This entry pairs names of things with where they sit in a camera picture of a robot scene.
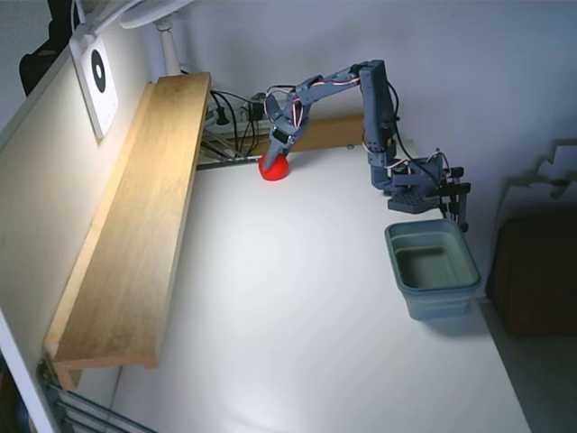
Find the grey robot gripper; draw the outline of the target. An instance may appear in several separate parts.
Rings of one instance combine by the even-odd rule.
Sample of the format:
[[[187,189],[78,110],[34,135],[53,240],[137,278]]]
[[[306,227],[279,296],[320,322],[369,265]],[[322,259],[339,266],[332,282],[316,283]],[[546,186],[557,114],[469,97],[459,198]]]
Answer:
[[[270,127],[270,146],[262,155],[262,168],[269,170],[280,155],[288,156],[308,122],[310,106],[301,102],[295,91],[269,91],[265,114]]]

